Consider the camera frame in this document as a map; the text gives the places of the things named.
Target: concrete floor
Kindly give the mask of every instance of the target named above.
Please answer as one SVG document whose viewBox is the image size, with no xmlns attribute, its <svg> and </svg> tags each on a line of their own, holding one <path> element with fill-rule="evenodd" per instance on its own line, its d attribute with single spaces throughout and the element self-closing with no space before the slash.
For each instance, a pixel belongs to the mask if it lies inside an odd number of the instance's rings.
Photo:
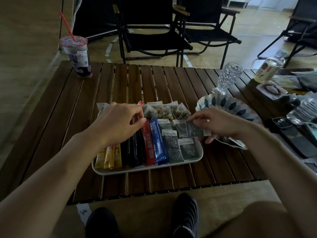
<svg viewBox="0 0 317 238">
<path fill-rule="evenodd" d="M 57 56 L 61 8 L 60 0 L 1 0 L 0 29 L 0 167 L 22 131 L 50 77 L 64 55 Z M 256 55 L 274 40 L 287 26 L 290 12 L 240 9 L 233 35 L 242 44 L 231 44 L 226 61 L 241 64 L 245 69 L 257 69 L 262 60 Z M 72 0 L 65 0 L 64 15 L 71 22 Z M 231 18 L 223 29 L 229 31 Z M 149 30 L 135 32 L 147 33 Z M 62 27 L 62 36 L 67 35 Z M 109 57 L 108 45 L 115 39 L 105 37 L 88 46 L 91 61 L 122 63 L 119 44 L 115 43 Z M 194 51 L 202 50 L 192 44 Z M 280 40 L 267 53 L 273 55 L 279 48 L 291 50 L 293 44 Z M 219 68 L 224 47 L 208 48 L 199 56 L 188 59 L 194 68 Z M 129 56 L 140 56 L 132 52 Z M 295 57 L 289 68 L 316 67 L 317 57 Z M 161 59 L 134 60 L 131 64 L 175 66 L 176 56 Z M 207 234 L 225 220 L 237 215 L 256 200 L 278 200 L 268 181 L 212 187 L 190 191 L 196 197 L 201 211 L 200 236 Z M 115 213 L 124 237 L 163 236 L 168 232 L 173 200 L 177 193 L 126 198 L 91 204 L 91 208 L 105 205 Z M 83 225 L 76 207 L 66 207 L 52 234 L 53 237 L 83 237 Z"/>
</svg>

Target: sneaker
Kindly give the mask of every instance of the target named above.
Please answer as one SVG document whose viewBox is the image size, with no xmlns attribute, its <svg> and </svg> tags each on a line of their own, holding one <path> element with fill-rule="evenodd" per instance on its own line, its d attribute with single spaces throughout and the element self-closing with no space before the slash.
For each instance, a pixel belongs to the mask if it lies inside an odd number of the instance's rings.
<svg viewBox="0 0 317 238">
<path fill-rule="evenodd" d="M 85 230 L 86 238 L 120 238 L 118 224 L 113 213 L 106 207 L 94 210 Z"/>
<path fill-rule="evenodd" d="M 188 193 L 181 193 L 173 206 L 170 237 L 197 238 L 198 223 L 196 200 Z"/>
</svg>

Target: red coffee packet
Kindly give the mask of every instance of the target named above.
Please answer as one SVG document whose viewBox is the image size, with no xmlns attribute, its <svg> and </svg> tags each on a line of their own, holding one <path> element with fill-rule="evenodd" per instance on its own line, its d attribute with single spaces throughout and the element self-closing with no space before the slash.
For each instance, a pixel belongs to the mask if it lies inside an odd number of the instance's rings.
<svg viewBox="0 0 317 238">
<path fill-rule="evenodd" d="M 139 106 L 142 106 L 144 102 L 138 102 Z M 155 155 L 154 155 L 154 148 L 153 148 L 153 141 L 151 136 L 151 129 L 149 121 L 147 120 L 142 127 L 142 134 L 145 142 L 145 150 L 146 150 L 146 166 L 152 165 L 156 163 Z"/>
</svg>

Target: plastic cup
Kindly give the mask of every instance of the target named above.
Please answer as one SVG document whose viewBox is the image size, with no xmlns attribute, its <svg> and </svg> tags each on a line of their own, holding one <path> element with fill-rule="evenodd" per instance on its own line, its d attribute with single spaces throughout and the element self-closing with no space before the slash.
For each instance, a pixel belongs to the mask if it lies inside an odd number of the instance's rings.
<svg viewBox="0 0 317 238">
<path fill-rule="evenodd" d="M 71 36 L 61 38 L 60 45 L 68 55 L 77 76 L 80 78 L 91 78 L 93 73 L 87 53 L 88 40 L 81 36 L 74 37 L 76 41 Z"/>
</svg>

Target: gold coffee packet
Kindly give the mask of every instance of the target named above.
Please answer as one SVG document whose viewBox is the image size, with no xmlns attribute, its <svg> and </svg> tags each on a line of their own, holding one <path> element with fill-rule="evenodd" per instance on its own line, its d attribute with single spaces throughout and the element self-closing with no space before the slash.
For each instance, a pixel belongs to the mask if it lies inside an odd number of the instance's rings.
<svg viewBox="0 0 317 238">
<path fill-rule="evenodd" d="M 103 169 L 103 166 L 105 164 L 105 150 L 101 151 L 99 154 L 97 154 L 96 169 Z"/>
<path fill-rule="evenodd" d="M 121 161 L 121 145 L 117 144 L 114 146 L 114 166 L 111 169 L 122 167 Z"/>
<path fill-rule="evenodd" d="M 104 169 L 109 169 L 114 166 L 114 145 L 109 146 L 106 151 Z"/>
</svg>

